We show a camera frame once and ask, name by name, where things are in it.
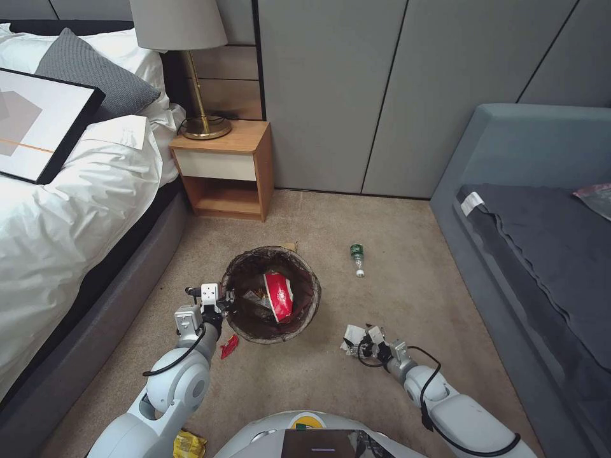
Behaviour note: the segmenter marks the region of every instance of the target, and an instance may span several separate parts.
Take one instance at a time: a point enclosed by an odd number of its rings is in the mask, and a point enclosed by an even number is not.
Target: floor
[[[185,286],[219,281],[231,259],[256,246],[298,241],[322,286],[318,314],[296,339],[241,341],[214,356],[211,387],[186,428],[208,439],[212,457],[246,423],[283,410],[312,409],[359,420],[431,457],[453,456],[422,427],[418,409],[382,369],[366,368],[339,345],[347,324],[384,326],[442,361],[442,373],[539,457],[543,453],[477,313],[428,202],[276,191],[265,223],[195,218],[133,325],[49,439],[43,457],[82,458],[138,395],[147,370],[176,341],[173,312]],[[366,277],[349,258],[365,247]],[[221,343],[232,330],[224,326]],[[420,355],[420,362],[431,364]]]

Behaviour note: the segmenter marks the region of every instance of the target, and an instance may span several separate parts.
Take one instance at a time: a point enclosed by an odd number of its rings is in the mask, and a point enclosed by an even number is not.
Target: trash can
[[[271,309],[244,298],[249,290],[260,288],[263,274],[271,270],[289,279],[293,291],[293,311],[280,323]],[[279,246],[259,247],[236,256],[222,283],[235,293],[227,322],[238,335],[256,344],[276,344],[297,336],[310,324],[320,302],[320,283],[312,269],[297,253]]]

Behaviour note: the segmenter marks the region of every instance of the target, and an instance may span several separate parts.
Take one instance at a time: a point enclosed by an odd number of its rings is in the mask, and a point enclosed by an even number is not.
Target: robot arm
[[[202,307],[195,299],[194,305],[174,313],[179,336],[176,348],[143,374],[148,377],[146,386],[127,412],[100,435],[89,458],[172,456],[175,437],[208,390],[224,309],[224,302],[217,300],[216,283],[186,292],[193,297],[201,295]]]
[[[377,358],[421,409],[423,425],[437,431],[457,457],[535,458],[519,434],[514,434],[478,402],[447,383],[439,372],[439,362],[434,370],[417,364],[408,355],[409,349],[423,350],[409,347],[401,340],[386,343],[378,326],[368,328],[367,336],[368,345],[376,347]]]

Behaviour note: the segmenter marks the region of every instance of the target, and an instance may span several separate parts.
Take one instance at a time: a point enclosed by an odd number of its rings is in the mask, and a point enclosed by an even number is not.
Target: lamp stand
[[[199,86],[199,79],[197,78],[195,63],[193,62],[193,55],[191,54],[191,51],[187,51],[187,53],[191,67],[191,74],[193,77],[193,89],[195,90],[195,98],[197,99],[197,105],[199,108],[199,116],[186,120],[183,135],[186,138],[193,140],[210,140],[227,135],[231,131],[231,123],[228,120],[225,118],[209,120],[206,116],[204,104],[202,102],[202,93],[200,92],[201,88]]]

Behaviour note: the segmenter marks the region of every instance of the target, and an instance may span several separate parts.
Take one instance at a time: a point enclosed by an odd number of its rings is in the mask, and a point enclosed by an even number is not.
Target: bed frame
[[[455,205],[463,184],[580,188],[611,181],[611,109],[479,106],[431,199],[431,208],[526,414],[549,457],[610,457],[563,391],[563,373],[528,324],[494,258]]]
[[[0,20],[15,32],[59,35],[69,27],[77,35],[133,28],[128,21]],[[191,108],[183,63],[178,53],[162,55],[166,92]],[[81,321],[33,371],[0,412],[3,456],[34,457],[131,325],[178,246],[186,221],[186,199],[179,192],[119,274]]]

